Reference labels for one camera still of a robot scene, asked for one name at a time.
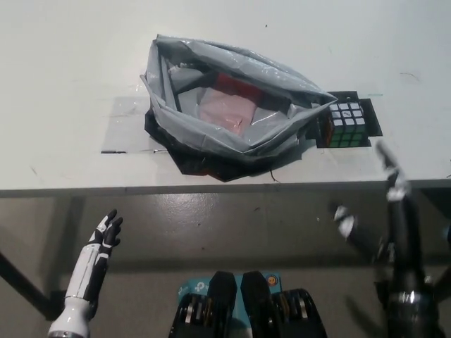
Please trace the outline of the black right hand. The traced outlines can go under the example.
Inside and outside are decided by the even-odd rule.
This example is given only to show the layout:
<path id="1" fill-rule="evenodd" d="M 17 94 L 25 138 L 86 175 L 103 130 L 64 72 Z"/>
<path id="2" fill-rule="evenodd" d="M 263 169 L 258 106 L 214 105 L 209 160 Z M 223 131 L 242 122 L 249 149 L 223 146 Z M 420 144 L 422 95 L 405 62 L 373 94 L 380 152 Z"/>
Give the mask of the black right hand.
<path id="1" fill-rule="evenodd" d="M 371 263 L 391 263 L 393 277 L 386 284 L 387 302 L 417 303 L 433 298 L 433 287 L 426 281 L 419 212 L 412 186 L 391 150 L 376 145 L 387 173 L 385 193 L 388 204 L 388 236 L 376 238 L 342 203 L 332 205 L 333 222 L 341 236 Z"/>

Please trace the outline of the white and black left hand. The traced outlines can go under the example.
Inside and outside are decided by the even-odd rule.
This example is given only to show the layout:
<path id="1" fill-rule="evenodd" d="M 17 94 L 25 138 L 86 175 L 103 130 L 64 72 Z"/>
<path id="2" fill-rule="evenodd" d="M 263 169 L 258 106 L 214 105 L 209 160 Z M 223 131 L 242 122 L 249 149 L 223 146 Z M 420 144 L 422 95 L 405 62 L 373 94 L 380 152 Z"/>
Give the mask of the white and black left hand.
<path id="1" fill-rule="evenodd" d="M 103 217 L 83 246 L 66 290 L 61 314 L 48 337 L 89 337 L 89 324 L 97 312 L 99 294 L 113 248 L 118 246 L 123 219 L 113 209 Z"/>

